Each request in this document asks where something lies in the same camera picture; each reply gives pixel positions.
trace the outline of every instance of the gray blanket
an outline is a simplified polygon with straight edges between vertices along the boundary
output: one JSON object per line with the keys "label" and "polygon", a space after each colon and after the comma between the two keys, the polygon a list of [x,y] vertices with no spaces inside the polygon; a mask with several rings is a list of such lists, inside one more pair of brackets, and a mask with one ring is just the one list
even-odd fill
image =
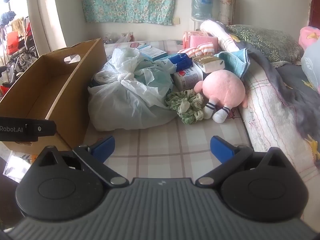
{"label": "gray blanket", "polygon": [[245,41],[237,42],[239,49],[248,48],[250,56],[264,69],[280,100],[295,109],[296,126],[302,138],[308,140],[320,168],[320,95],[315,91],[301,66],[285,64],[274,68],[268,59]]}

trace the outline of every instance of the teal floral fabric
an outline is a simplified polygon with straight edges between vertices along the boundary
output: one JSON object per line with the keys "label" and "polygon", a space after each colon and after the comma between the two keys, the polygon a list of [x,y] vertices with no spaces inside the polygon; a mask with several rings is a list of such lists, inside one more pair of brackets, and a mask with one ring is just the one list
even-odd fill
{"label": "teal floral fabric", "polygon": [[87,22],[172,25],[175,0],[82,0]]}
{"label": "teal floral fabric", "polygon": [[240,40],[252,44],[270,62],[288,61],[296,63],[303,56],[302,47],[282,31],[268,30],[249,25],[230,25],[227,28]]}

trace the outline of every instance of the orange striped cloth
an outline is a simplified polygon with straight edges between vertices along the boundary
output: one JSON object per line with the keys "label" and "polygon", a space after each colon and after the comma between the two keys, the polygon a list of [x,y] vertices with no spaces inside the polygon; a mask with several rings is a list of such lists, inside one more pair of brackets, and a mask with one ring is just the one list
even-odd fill
{"label": "orange striped cloth", "polygon": [[215,54],[215,49],[212,42],[200,44],[198,47],[182,49],[179,53],[186,53],[188,57],[197,57],[207,54]]}

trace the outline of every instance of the wall switch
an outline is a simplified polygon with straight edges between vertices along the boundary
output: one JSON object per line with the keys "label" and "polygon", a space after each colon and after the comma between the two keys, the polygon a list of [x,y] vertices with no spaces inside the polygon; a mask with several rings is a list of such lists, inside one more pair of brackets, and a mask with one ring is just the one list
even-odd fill
{"label": "wall switch", "polygon": [[173,18],[173,24],[180,24],[180,18],[179,17],[174,17]]}

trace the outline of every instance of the green leaf pattern pillow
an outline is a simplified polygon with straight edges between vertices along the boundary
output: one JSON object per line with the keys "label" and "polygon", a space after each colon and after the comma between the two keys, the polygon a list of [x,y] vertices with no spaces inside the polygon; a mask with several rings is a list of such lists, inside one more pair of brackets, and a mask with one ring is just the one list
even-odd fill
{"label": "green leaf pattern pillow", "polygon": [[271,63],[287,61],[296,64],[303,56],[303,48],[290,35],[282,31],[249,25],[231,25],[227,28],[240,40],[260,50]]}

